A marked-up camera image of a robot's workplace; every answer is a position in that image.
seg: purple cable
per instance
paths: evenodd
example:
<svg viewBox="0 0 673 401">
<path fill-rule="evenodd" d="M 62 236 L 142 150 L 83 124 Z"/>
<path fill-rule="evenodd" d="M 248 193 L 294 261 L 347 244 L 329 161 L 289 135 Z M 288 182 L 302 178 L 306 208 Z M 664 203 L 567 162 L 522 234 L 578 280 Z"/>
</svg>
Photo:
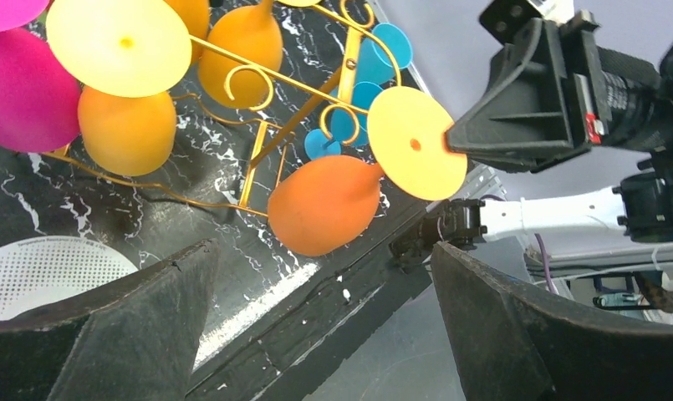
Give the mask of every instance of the purple cable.
<svg viewBox="0 0 673 401">
<path fill-rule="evenodd" d="M 482 196 L 482 200 L 485 199 L 493 199 L 495 201 L 500 201 L 500 202 L 505 202 L 501 196 L 496 196 L 496 195 L 491 195 L 487 194 Z M 545 251 L 545 244 L 543 243 L 543 238 L 540 236 L 540 234 L 534 234 L 536 237 L 536 241 L 538 242 L 538 247 L 540 248 L 540 254 L 541 257 L 543 258 L 543 274 L 545 274 L 545 283 L 548 285 L 548 291 L 552 292 L 553 294 L 559 295 L 558 294 L 558 289 L 555 288 L 555 285 L 553 284 L 553 276 L 550 274 L 550 260 L 548 259 L 548 253 Z"/>
</svg>

